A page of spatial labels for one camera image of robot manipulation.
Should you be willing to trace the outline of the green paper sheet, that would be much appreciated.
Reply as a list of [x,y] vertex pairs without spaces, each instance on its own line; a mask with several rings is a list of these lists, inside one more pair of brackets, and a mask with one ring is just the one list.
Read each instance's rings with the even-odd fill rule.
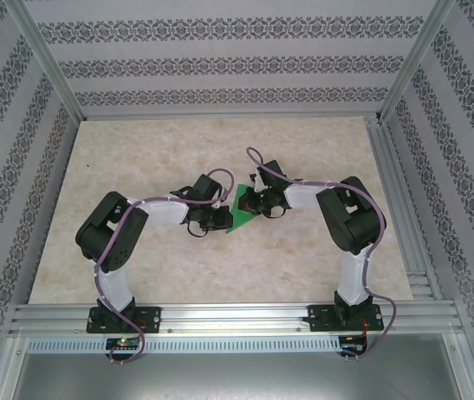
[[233,232],[234,230],[240,228],[242,225],[250,222],[251,220],[253,220],[253,218],[256,217],[255,214],[243,211],[238,208],[238,200],[240,199],[242,195],[245,194],[248,188],[249,186],[243,183],[239,183],[237,185],[237,190],[236,190],[235,198],[234,198],[232,209],[231,209],[231,214],[233,216],[233,225],[226,230],[226,233]]

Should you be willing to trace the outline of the small controller circuit board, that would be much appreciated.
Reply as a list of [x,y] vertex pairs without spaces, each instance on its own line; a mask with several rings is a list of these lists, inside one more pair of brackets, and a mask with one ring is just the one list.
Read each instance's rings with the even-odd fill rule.
[[361,336],[340,336],[339,343],[342,348],[346,348],[354,353],[364,353],[367,349],[367,337]]
[[137,351],[141,344],[139,339],[133,337],[108,338],[106,349],[108,351]]

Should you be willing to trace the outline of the grey metal tray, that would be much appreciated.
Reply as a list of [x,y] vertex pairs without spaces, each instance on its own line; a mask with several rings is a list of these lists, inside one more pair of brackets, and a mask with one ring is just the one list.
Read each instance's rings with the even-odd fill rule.
[[0,400],[474,400],[459,333],[398,334],[347,361],[308,337],[273,352],[208,352],[212,339],[163,337],[163,352],[124,366],[81,339],[18,337],[0,363]]

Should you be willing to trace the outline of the long aluminium mounting rail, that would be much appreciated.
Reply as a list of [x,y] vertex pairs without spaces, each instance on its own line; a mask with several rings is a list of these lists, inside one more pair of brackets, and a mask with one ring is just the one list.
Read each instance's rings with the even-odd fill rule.
[[[462,333],[464,324],[457,306],[450,300],[400,301],[397,312],[378,303],[390,334]],[[296,335],[309,333],[303,318],[308,316],[306,302],[161,304],[159,333],[194,336]],[[29,304],[16,307],[8,328],[11,335],[82,336],[85,335],[90,306],[87,304]]]

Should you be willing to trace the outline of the aluminium side rail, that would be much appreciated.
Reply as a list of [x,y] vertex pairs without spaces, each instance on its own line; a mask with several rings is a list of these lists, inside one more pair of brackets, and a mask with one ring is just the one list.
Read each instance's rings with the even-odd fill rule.
[[390,134],[376,117],[365,117],[364,123],[413,297],[416,300],[442,300],[442,291]]

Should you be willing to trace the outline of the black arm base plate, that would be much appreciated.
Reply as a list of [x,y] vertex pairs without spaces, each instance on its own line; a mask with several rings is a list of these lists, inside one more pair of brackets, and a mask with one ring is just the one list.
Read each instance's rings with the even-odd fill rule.
[[303,318],[312,332],[362,331],[363,326],[371,332],[384,330],[382,312],[378,305],[341,308],[333,304],[317,304],[307,308]]
[[[138,326],[143,333],[159,333],[162,309],[139,307],[125,310],[125,317]],[[105,306],[92,307],[88,314],[87,333],[135,333],[137,330],[124,322]]]

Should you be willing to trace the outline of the aluminium frame post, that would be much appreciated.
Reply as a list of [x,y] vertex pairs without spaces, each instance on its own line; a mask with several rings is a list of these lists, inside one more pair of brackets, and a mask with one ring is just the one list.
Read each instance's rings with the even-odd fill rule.
[[377,119],[384,125],[392,116],[402,94],[411,81],[418,66],[422,62],[428,48],[431,46],[440,26],[444,23],[456,0],[435,0],[432,10],[423,23],[421,30],[413,43],[404,63],[393,81],[383,104],[377,113]]
[[24,0],[3,0],[7,10],[11,13],[22,35],[25,37],[29,47],[32,49],[42,70],[47,75],[62,103],[67,109],[69,116],[76,124],[80,126],[81,122],[87,120],[82,106],[77,100],[74,91],[71,89],[62,69],[60,68],[56,58],[53,56],[50,47],[40,28],[33,19],[31,13],[27,9]]

